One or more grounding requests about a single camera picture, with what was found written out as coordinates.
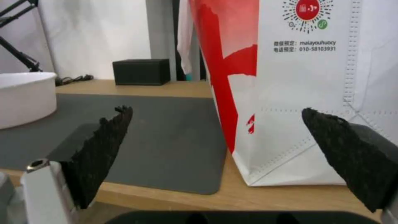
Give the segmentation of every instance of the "black foam pad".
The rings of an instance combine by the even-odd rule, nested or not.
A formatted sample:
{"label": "black foam pad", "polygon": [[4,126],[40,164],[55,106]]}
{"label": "black foam pad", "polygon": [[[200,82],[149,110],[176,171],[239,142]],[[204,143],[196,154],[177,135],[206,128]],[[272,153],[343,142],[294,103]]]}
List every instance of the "black foam pad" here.
{"label": "black foam pad", "polygon": [[71,133],[47,158],[62,165],[62,171],[76,205],[87,208],[108,175],[133,116],[131,107],[100,124],[83,124]]}
{"label": "black foam pad", "polygon": [[355,196],[371,212],[385,208],[397,189],[398,147],[372,129],[337,116],[307,108],[302,118]]}

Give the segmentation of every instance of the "black tripod stand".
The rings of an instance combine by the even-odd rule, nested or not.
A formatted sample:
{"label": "black tripod stand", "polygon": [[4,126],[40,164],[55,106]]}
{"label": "black tripod stand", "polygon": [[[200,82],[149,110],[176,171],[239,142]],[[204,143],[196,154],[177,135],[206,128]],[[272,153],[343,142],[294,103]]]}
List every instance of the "black tripod stand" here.
{"label": "black tripod stand", "polygon": [[[29,2],[29,6],[25,9],[21,10],[20,12],[16,13],[13,16],[2,17],[11,10],[17,8],[18,6],[22,5],[24,2]],[[19,0],[16,3],[10,5],[8,8],[4,9],[0,12],[0,29],[5,25],[9,24],[10,22],[18,19],[20,16],[24,15],[25,13],[29,12],[30,10],[37,7],[39,0]],[[14,48],[10,43],[8,43],[2,36],[0,36],[0,45],[3,46],[7,51],[9,51],[14,57],[20,60],[26,67],[29,68],[30,72],[38,72],[42,71],[39,68],[39,62],[35,59],[29,57],[28,55],[24,54],[23,52],[18,51]]]}

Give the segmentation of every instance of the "white tote bag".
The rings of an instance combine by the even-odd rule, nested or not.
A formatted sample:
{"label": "white tote bag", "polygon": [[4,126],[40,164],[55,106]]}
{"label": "white tote bag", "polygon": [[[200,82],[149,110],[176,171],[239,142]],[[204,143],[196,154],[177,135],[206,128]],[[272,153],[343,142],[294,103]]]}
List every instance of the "white tote bag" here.
{"label": "white tote bag", "polygon": [[181,2],[249,186],[344,183],[301,119],[307,107],[398,144],[397,0]]}

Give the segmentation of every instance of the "gray desk mat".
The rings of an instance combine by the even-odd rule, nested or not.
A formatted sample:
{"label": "gray desk mat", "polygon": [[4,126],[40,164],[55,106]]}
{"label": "gray desk mat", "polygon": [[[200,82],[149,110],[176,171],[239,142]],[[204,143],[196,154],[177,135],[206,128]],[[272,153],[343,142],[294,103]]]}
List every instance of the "gray desk mat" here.
{"label": "gray desk mat", "polygon": [[211,98],[58,94],[52,115],[0,130],[0,168],[24,170],[83,123],[132,106],[133,119],[106,181],[213,194],[220,187],[226,144]]}

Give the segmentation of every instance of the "white plastic basin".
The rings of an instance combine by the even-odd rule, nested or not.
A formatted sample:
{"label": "white plastic basin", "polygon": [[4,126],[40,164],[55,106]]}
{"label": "white plastic basin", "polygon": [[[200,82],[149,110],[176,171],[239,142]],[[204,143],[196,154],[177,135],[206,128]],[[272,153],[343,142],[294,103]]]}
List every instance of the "white plastic basin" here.
{"label": "white plastic basin", "polygon": [[55,73],[0,74],[0,129],[33,122],[57,109]]}

